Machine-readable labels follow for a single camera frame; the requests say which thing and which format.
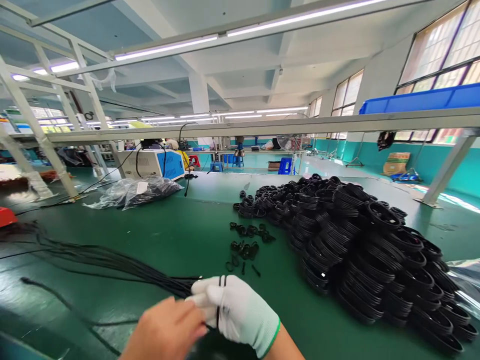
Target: blue and white machine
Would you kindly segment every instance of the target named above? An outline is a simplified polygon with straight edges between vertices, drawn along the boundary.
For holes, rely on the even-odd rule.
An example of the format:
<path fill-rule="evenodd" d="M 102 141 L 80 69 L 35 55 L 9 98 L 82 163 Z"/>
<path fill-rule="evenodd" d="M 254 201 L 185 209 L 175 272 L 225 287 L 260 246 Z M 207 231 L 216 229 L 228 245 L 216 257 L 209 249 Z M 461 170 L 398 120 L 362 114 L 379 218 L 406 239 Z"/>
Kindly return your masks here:
<path fill-rule="evenodd" d="M 145 149 L 141 150 L 139 154 L 137 154 L 137 152 L 138 150 L 118 152 L 120 163 L 123 163 L 126 159 L 121 168 L 127 178 L 140 179 L 137 173 L 137 166 L 138 172 L 145 178 L 155 175 L 170 180 L 177 180 L 185 176 L 182 154 L 173 150 L 166 150 L 166 152 L 164 152 L 163 149 Z"/>

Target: green workbench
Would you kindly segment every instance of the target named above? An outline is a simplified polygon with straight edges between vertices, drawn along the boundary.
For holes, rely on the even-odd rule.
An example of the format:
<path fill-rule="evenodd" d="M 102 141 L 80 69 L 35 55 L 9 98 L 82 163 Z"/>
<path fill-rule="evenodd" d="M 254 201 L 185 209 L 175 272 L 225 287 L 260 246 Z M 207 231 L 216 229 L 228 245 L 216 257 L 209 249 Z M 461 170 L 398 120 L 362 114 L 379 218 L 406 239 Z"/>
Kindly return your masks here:
<path fill-rule="evenodd" d="M 91 169 L 82 169 L 74 180 L 91 183 Z M 93 210 L 82 206 L 100 197 L 99 192 L 75 204 L 62 205 L 21 215 L 22 221 L 43 225 L 56 240 L 79 244 L 99 244 L 134 256 L 171 276 L 211 277 L 226 273 L 229 246 L 238 240 L 229 222 L 244 225 L 266 223 L 277 238 L 260 242 L 254 261 L 261 278 L 248 262 L 246 274 L 235 274 L 248 282 L 278 313 L 293 340 L 310 359 L 439 359 L 442 356 L 414 333 L 394 328 L 382 321 L 367 327 L 358 323 L 331 296 L 315 294 L 302 279 L 297 256 L 290 250 L 284 230 L 265 220 L 239 219 L 232 203 L 240 190 L 255 194 L 263 185 L 280 185 L 298 176 L 250 175 L 236 173 L 197 173 L 198 178 L 185 190 L 162 201 L 121 211 L 115 208 Z M 365 191 L 408 213 L 407 225 L 422 232 L 440 246 L 444 259 L 480 258 L 480 214 L 442 202 L 443 210 L 413 201 L 407 190 L 374 178 L 342 178 L 364 186 Z M 179 183 L 186 186 L 186 180 Z M 27 200 L 30 193 L 0 197 L 0 206 Z M 16 211 L 38 204 L 14 206 Z M 3 244 L 0 257 L 20 252 Z M 0 331 L 52 359 L 114 359 L 61 303 L 45 291 L 24 285 L 26 276 L 42 282 L 73 303 L 95 321 L 108 322 L 137 318 L 148 307 L 169 296 L 161 288 L 68 273 L 42 262 L 33 255 L 22 255 L 0 262 Z M 98 332 L 121 350 L 132 326 L 99 328 Z M 464 344 L 460 359 L 478 359 L 480 340 Z M 255 359 L 244 345 L 230 343 L 210 333 L 195 346 L 189 359 Z"/>

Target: stool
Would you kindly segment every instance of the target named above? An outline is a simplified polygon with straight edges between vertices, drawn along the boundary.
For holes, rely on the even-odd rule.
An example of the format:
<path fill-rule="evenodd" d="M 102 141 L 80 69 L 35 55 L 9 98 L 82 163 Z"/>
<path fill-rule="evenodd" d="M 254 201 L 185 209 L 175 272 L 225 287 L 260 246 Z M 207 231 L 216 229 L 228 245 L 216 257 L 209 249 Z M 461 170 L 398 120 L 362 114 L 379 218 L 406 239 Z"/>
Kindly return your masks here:
<path fill-rule="evenodd" d="M 290 175 L 292 172 L 292 158 L 282 157 L 280 159 L 280 168 L 278 169 L 278 175 Z"/>
<path fill-rule="evenodd" d="M 214 161 L 210 163 L 210 171 L 214 173 L 223 173 L 224 164 L 221 161 Z"/>
<path fill-rule="evenodd" d="M 193 166 L 200 167 L 200 160 L 198 155 L 189 155 L 190 162 Z"/>
<path fill-rule="evenodd" d="M 235 165 L 237 165 L 238 167 L 241 167 L 241 166 L 245 166 L 244 165 L 244 158 L 241 157 L 241 156 L 234 156 L 233 157 L 233 163 L 232 163 L 232 167 L 234 167 Z"/>

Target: chair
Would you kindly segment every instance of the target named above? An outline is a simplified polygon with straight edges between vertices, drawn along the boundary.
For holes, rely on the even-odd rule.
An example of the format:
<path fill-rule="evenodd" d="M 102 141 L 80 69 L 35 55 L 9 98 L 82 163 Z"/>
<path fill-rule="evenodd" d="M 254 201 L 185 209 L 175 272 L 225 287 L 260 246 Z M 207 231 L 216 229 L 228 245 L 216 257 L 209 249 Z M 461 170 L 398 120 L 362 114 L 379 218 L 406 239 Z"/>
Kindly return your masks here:
<path fill-rule="evenodd" d="M 244 165 L 244 158 L 241 157 L 241 156 L 234 156 L 233 157 L 233 163 L 232 163 L 232 167 L 234 167 L 235 165 L 237 165 L 238 167 L 242 167 L 242 166 L 245 166 Z"/>
<path fill-rule="evenodd" d="M 224 164 L 221 161 L 214 161 L 210 163 L 210 171 L 213 173 L 223 173 Z"/>
<path fill-rule="evenodd" d="M 200 160 L 198 155 L 189 155 L 190 162 L 193 166 L 200 167 Z"/>

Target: plastic bag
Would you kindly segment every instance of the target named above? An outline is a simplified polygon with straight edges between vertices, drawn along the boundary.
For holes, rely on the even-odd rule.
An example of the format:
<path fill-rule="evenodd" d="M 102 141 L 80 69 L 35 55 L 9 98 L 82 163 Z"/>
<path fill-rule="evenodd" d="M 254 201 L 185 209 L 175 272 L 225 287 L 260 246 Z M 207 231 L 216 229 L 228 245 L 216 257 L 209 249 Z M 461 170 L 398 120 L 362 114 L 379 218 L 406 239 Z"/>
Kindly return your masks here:
<path fill-rule="evenodd" d="M 123 210 L 164 199 L 183 188 L 175 181 L 165 177 L 152 176 L 136 180 L 128 188 Z"/>
<path fill-rule="evenodd" d="M 460 288 L 458 305 L 480 320 L 480 258 L 447 262 L 448 276 Z"/>
<path fill-rule="evenodd" d="M 135 182 L 135 180 L 129 178 L 120 179 L 109 189 L 107 189 L 107 191 L 105 191 L 98 202 L 90 205 L 84 203 L 83 205 L 90 209 L 96 210 L 106 209 L 112 206 L 119 206 L 125 200 L 125 195 L 127 194 L 130 186 Z"/>
<path fill-rule="evenodd" d="M 265 144 L 265 149 L 267 150 L 272 150 L 274 148 L 274 143 L 272 140 L 268 140 L 268 142 Z"/>

